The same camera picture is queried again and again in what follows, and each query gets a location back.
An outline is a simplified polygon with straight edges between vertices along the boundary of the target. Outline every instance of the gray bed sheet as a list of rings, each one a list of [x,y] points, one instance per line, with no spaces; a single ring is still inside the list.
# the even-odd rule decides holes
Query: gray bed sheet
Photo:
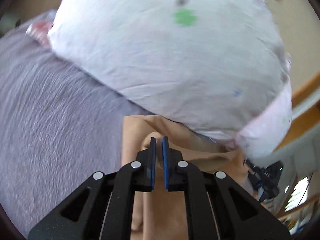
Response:
[[[120,168],[124,116],[151,114],[26,36],[30,22],[0,39],[0,203],[25,237],[92,173]]]

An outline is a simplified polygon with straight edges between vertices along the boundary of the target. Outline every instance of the tan cloth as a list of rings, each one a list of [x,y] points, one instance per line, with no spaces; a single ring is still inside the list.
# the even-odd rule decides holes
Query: tan cloth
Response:
[[[244,165],[242,152],[223,152],[223,148],[205,142],[182,124],[158,115],[124,118],[122,165],[134,161],[139,151],[148,148],[152,136],[160,148],[162,137],[168,136],[170,148],[181,151],[184,160],[191,161],[202,171],[222,170],[239,184],[247,178],[248,167]],[[157,156],[155,190],[135,194],[132,240],[188,239],[184,194],[165,190],[161,158]]]

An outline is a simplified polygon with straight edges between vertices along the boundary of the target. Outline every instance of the silver rivet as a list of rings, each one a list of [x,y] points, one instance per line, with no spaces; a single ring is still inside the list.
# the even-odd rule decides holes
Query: silver rivet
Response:
[[[103,178],[103,173],[101,171],[95,172],[93,174],[94,179],[102,179]]]
[[[138,161],[135,161],[135,162],[132,162],[131,163],[131,167],[132,168],[138,168],[138,167],[140,167],[141,166],[141,162],[138,162]]]
[[[186,161],[179,161],[179,162],[178,162],[178,166],[179,166],[180,168],[185,168],[185,167],[188,166],[188,163],[187,163]]]
[[[217,177],[218,179],[224,179],[224,178],[226,177],[226,174],[225,174],[223,171],[218,171],[218,172],[216,173],[216,177]]]

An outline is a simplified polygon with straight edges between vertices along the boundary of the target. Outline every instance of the pillow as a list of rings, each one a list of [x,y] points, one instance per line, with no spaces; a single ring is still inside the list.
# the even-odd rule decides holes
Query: pillow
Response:
[[[232,139],[288,81],[265,0],[63,0],[53,51],[145,109]]]

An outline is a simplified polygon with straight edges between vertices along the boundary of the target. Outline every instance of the black cable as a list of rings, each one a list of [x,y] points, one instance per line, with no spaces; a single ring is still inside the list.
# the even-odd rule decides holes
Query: black cable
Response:
[[[312,173],[312,174],[311,174],[311,176],[310,176],[310,179],[309,179],[309,182],[308,182],[307,188],[306,188],[305,192],[303,193],[302,198],[300,199],[298,206],[300,205],[300,203],[301,203],[301,201],[302,201],[302,199],[303,199],[303,197],[304,197],[305,193],[306,193],[306,192],[307,192],[307,190],[308,190],[309,184],[310,184],[311,179],[312,179],[312,175],[313,175],[313,173]]]

